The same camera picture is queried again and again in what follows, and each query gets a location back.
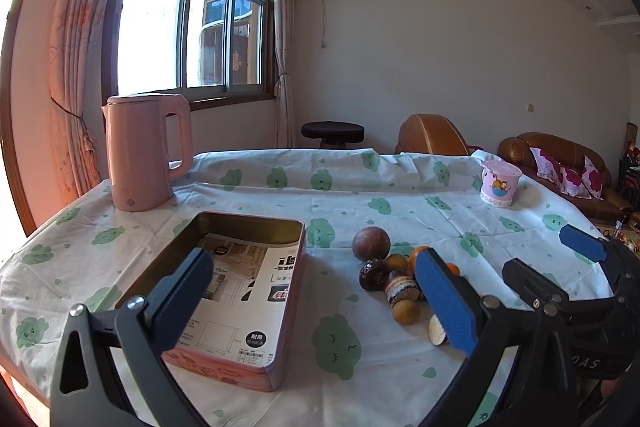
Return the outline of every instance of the curtain tieback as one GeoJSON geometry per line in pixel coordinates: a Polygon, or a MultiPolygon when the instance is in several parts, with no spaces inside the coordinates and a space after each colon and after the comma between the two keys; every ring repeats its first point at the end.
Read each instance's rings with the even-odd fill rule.
{"type": "Polygon", "coordinates": [[[84,111],[80,114],[80,116],[78,116],[75,113],[69,111],[68,109],[65,109],[64,107],[62,107],[55,98],[51,97],[51,102],[56,104],[60,109],[66,112],[69,116],[77,118],[80,121],[80,125],[82,126],[82,140],[84,141],[84,150],[85,152],[93,153],[95,150],[94,140],[92,136],[89,134],[89,130],[87,129],[86,124],[84,123],[84,111]]]}
{"type": "Polygon", "coordinates": [[[280,97],[280,87],[282,86],[282,77],[288,75],[289,73],[280,73],[278,75],[278,79],[276,80],[275,86],[273,86],[273,96],[276,98],[280,97]]]}

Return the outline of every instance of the leather armchair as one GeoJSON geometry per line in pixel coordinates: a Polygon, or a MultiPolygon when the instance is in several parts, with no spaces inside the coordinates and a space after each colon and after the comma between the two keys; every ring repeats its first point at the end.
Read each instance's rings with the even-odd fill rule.
{"type": "Polygon", "coordinates": [[[506,138],[498,146],[498,156],[509,163],[517,165],[530,178],[544,185],[549,190],[573,203],[586,217],[603,221],[622,221],[626,214],[633,212],[631,203],[622,198],[611,188],[611,174],[598,153],[578,143],[565,140],[552,134],[527,132],[515,138],[506,138]],[[560,164],[577,169],[584,169],[584,157],[588,156],[595,168],[602,174],[602,200],[592,198],[585,200],[562,194],[550,181],[538,178],[538,167],[530,147],[538,147],[548,152],[560,164]]]}
{"type": "Polygon", "coordinates": [[[439,114],[412,114],[407,118],[398,134],[396,154],[401,152],[469,156],[460,131],[439,114]]]}

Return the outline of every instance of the curtain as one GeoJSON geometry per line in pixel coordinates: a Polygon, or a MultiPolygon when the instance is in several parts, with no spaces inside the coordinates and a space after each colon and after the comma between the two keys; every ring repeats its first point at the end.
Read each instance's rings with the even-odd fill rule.
{"type": "Polygon", "coordinates": [[[51,137],[58,180],[67,204],[100,182],[95,144],[82,108],[86,57],[100,46],[107,0],[56,0],[49,39],[51,137]]]}
{"type": "Polygon", "coordinates": [[[295,3],[296,0],[275,0],[274,7],[278,79],[274,86],[276,113],[273,137],[276,148],[286,149],[293,148],[295,137],[290,74],[295,3]]]}
{"type": "Polygon", "coordinates": [[[276,118],[274,145],[277,149],[292,149],[293,107],[291,98],[291,51],[293,48],[293,13],[296,0],[275,0],[276,60],[278,79],[274,86],[276,118]]]}

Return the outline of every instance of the white tablecloth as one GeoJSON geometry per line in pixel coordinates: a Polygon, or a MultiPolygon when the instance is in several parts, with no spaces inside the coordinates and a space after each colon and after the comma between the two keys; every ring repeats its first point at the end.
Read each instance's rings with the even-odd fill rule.
{"type": "MultiPolygon", "coordinates": [[[[92,310],[112,307],[194,214],[299,219],[308,229],[309,256],[283,386],[258,393],[174,366],[171,372],[216,426],[417,425],[463,355],[430,343],[427,304],[419,323],[401,327],[382,293],[360,288],[360,263],[351,253],[359,229],[384,228],[391,251],[405,255],[430,245],[456,263],[479,294],[496,295],[510,307],[524,307],[500,277],[514,257],[572,298],[610,295],[600,266],[558,239],[564,223],[599,236],[573,205],[525,176],[510,208],[481,201],[481,161],[489,157],[380,156],[372,150],[207,153],[175,183],[175,198],[140,213],[114,208],[110,184],[102,182],[40,227],[0,270],[0,341],[48,395],[69,307],[79,301],[92,310]],[[337,332],[360,344],[360,358],[338,369],[318,365],[318,343],[337,332]]],[[[512,356],[506,353],[473,424],[495,404],[512,356]]],[[[155,423],[117,350],[116,363],[140,417],[155,423]]]]}

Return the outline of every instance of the sliced wood piece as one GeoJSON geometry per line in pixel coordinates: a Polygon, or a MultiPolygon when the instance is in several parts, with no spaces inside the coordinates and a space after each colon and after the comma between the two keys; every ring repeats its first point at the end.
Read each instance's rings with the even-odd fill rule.
{"type": "Polygon", "coordinates": [[[447,333],[436,315],[429,319],[429,340],[434,346],[442,346],[449,343],[447,333]]]}

